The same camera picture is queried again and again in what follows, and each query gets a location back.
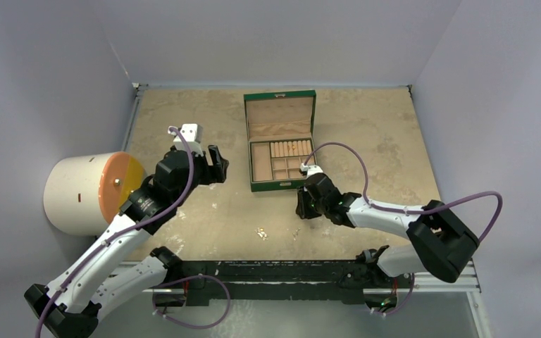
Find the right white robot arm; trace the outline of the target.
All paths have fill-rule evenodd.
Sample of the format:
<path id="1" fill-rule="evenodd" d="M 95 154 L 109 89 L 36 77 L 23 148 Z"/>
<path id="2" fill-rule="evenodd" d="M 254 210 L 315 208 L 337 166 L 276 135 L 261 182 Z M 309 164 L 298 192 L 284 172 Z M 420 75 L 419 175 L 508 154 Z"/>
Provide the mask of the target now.
<path id="1" fill-rule="evenodd" d="M 326 174 L 316 173 L 297 190 L 296 214 L 301 219 L 323 216 L 335 225 L 369 228 L 408 239 L 407 246 L 384 246 L 373 254 L 362 254 L 371 263 L 367 276 L 375 286 L 383 287 L 406 273 L 421 272 L 454 283 L 480 241 L 443 205 L 432 200 L 425 206 L 372 206 L 361 194 L 342 193 Z"/>

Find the gold earring cluster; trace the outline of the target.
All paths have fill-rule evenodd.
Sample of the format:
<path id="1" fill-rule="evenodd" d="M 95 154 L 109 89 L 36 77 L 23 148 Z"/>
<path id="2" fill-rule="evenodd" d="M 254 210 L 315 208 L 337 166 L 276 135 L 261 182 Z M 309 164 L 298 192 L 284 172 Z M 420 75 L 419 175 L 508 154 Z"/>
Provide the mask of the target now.
<path id="1" fill-rule="evenodd" d="M 262 240 L 267 240 L 268 239 L 268 235 L 267 233 L 265 232 L 265 230 L 261 227 L 258 227 L 256 230 L 255 230 L 256 234 L 262 238 Z"/>

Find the green jewelry box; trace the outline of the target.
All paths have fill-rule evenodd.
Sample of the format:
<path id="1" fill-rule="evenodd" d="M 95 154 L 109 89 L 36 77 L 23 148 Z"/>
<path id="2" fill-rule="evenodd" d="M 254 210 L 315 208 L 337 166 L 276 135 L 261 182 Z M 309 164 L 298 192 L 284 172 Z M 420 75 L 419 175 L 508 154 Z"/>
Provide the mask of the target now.
<path id="1" fill-rule="evenodd" d="M 245 94 L 252 192 L 296 189 L 305 175 L 300 165 L 316 163 L 312 154 L 316 91 Z"/>

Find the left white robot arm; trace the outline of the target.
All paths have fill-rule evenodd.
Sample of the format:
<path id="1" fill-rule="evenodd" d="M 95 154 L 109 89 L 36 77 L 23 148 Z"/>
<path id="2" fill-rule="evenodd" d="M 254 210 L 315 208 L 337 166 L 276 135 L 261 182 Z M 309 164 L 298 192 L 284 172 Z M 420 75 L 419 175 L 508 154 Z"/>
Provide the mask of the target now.
<path id="1" fill-rule="evenodd" d="M 185 262 L 164 246 L 135 267 L 111 277 L 124 258 L 173 218 L 199 185 L 223 183 L 229 162 L 216 145 L 198 152 L 173 146 L 122 204 L 111 224 L 79 259 L 48 284 L 24 293 L 38 318 L 35 336 L 47 328 L 55 337 L 89 337 L 115 308 L 151 287 L 189 289 L 195 280 L 217 277 L 188 271 Z"/>

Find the green jewelry tray insert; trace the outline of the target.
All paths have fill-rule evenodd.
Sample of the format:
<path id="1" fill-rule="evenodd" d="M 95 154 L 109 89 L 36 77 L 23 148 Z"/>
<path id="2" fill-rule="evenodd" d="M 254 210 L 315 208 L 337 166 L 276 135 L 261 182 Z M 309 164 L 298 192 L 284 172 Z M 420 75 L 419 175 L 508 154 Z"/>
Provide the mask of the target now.
<path id="1" fill-rule="evenodd" d="M 300 165 L 314 150 L 312 139 L 271 140 L 251 142 L 251 181 L 278 182 L 302 180 Z"/>

